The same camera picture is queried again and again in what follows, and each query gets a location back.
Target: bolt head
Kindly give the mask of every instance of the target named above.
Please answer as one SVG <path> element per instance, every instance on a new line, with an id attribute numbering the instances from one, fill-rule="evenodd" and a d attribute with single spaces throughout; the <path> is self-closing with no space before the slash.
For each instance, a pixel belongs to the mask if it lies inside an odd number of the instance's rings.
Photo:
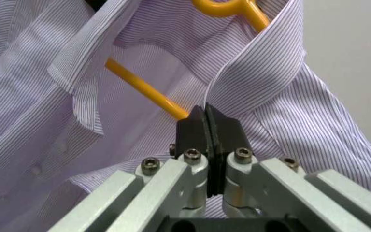
<path id="1" fill-rule="evenodd" d="M 160 161 L 154 157 L 148 157 L 141 162 L 141 170 L 144 175 L 154 175 L 160 169 Z"/>
<path id="2" fill-rule="evenodd" d="M 169 152 L 170 152 L 170 156 L 175 155 L 175 144 L 170 144 Z"/>
<path id="3" fill-rule="evenodd" d="M 198 164 L 201 161 L 201 153 L 194 148 L 187 149 L 183 153 L 183 156 L 184 156 L 184 161 L 190 165 Z"/>
<path id="4" fill-rule="evenodd" d="M 239 147 L 234 151 L 234 160 L 239 164 L 251 163 L 253 152 L 245 147 Z"/>
<path id="5" fill-rule="evenodd" d="M 282 157 L 280 158 L 280 161 L 295 172 L 297 172 L 297 170 L 299 169 L 300 165 L 295 159 L 289 157 Z"/>

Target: shirt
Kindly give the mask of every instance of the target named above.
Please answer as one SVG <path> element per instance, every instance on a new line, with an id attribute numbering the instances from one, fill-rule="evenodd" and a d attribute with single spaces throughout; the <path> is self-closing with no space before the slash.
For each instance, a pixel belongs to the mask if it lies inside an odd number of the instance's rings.
<path id="1" fill-rule="evenodd" d="M 259 0 L 261 33 L 184 0 L 0 0 L 0 231 L 44 231 L 115 170 L 168 158 L 175 119 L 112 57 L 187 110 L 241 121 L 259 160 L 335 169 L 371 191 L 371 145 L 304 63 L 302 1 Z M 207 217 L 223 217 L 221 196 Z"/>

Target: gray metal bar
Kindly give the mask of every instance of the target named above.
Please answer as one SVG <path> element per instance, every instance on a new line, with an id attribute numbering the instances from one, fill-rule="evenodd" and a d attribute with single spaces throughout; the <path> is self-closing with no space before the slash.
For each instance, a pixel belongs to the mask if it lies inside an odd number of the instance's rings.
<path id="1" fill-rule="evenodd" d="M 155 231 L 165 216 L 179 215 L 193 188 L 191 168 L 169 159 L 107 231 Z"/>
<path id="2" fill-rule="evenodd" d="M 371 192 L 335 170 L 309 174 L 306 180 L 371 227 Z"/>
<path id="3" fill-rule="evenodd" d="M 142 187 L 139 177 L 116 171 L 49 232 L 104 231 Z"/>
<path id="4" fill-rule="evenodd" d="M 234 180 L 272 217 L 292 215 L 311 231 L 367 232 L 371 229 L 278 159 L 252 165 Z"/>

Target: shirt button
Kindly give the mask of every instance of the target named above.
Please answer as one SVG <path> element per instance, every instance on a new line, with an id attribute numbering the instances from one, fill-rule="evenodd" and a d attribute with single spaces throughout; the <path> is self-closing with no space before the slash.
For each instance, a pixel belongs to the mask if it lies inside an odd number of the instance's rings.
<path id="1" fill-rule="evenodd" d="M 35 166 L 33 166 L 33 167 L 31 168 L 31 172 L 32 172 L 32 174 L 34 174 L 34 175 L 39 175 L 39 174 L 41 174 L 42 169 L 41 169 L 41 167 L 40 167 L 39 165 L 35 165 Z"/>
<path id="2" fill-rule="evenodd" d="M 2 195 L 0 196 L 0 203 L 4 203 L 8 201 L 8 195 Z"/>

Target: yellow hanger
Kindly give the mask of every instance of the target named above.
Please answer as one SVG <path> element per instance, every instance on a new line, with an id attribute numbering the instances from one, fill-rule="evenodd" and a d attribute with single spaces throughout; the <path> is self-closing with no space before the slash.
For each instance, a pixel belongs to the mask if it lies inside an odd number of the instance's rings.
<path id="1" fill-rule="evenodd" d="M 212 0 L 192 0 L 201 12 L 212 17 L 229 17 L 244 15 L 257 31 L 262 31 L 270 22 L 266 15 L 257 7 L 256 0 L 229 0 L 215 2 Z"/>
<path id="2" fill-rule="evenodd" d="M 257 31 L 262 31 L 269 25 L 269 20 L 257 7 L 255 0 L 230 0 L 227 2 L 214 2 L 212 0 L 192 0 L 201 12 L 213 17 L 228 17 L 244 15 Z M 118 75 L 121 79 L 133 86 L 144 96 L 152 100 L 159 107 L 167 111 L 174 118 L 180 120 L 188 117 L 188 112 L 168 99 L 158 90 L 147 84 L 141 78 L 124 68 L 115 60 L 108 58 L 105 67 Z"/>

